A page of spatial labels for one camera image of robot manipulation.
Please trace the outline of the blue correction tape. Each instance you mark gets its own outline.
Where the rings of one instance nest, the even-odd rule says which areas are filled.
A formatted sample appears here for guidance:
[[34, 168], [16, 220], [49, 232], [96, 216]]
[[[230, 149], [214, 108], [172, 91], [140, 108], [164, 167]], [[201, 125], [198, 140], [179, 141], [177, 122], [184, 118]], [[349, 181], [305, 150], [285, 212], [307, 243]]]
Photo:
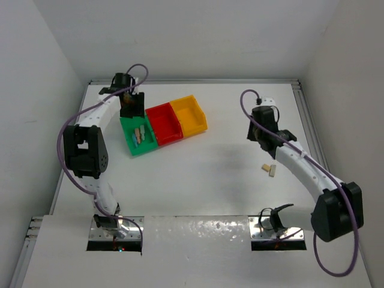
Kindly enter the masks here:
[[132, 134], [132, 135], [131, 135], [131, 138], [132, 138], [132, 140], [133, 140], [133, 145], [134, 145], [134, 147], [135, 147], [135, 148], [138, 148], [139, 143], [138, 143], [138, 141], [137, 141], [137, 137], [136, 137], [136, 135], [135, 135], [135, 134]]

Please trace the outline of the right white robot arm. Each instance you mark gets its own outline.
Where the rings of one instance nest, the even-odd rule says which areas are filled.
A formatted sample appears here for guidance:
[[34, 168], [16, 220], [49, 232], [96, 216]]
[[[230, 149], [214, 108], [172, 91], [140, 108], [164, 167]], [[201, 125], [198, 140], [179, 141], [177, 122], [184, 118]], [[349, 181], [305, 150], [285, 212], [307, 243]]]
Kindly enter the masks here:
[[285, 166], [313, 197], [311, 212], [294, 210], [284, 217], [280, 211], [288, 204], [273, 209], [271, 225], [279, 232], [287, 223], [303, 224], [321, 240], [330, 242], [364, 225], [361, 188], [355, 183], [327, 175], [326, 171], [302, 148], [289, 130], [279, 130], [271, 106], [252, 109], [248, 140], [259, 143], [273, 160]]

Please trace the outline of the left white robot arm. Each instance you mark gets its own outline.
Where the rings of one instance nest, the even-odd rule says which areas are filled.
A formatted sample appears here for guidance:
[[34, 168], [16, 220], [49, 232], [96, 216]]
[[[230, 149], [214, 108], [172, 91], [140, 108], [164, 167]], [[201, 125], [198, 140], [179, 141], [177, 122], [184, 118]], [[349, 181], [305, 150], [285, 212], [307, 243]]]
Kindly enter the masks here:
[[115, 74], [111, 85], [99, 92], [98, 102], [81, 111], [86, 116], [65, 127], [62, 134], [65, 166], [90, 195], [94, 221], [104, 230], [119, 230], [124, 220], [111, 186], [101, 178], [109, 163], [103, 132], [116, 114], [127, 119], [145, 117], [145, 95], [138, 91], [138, 83], [128, 73]]

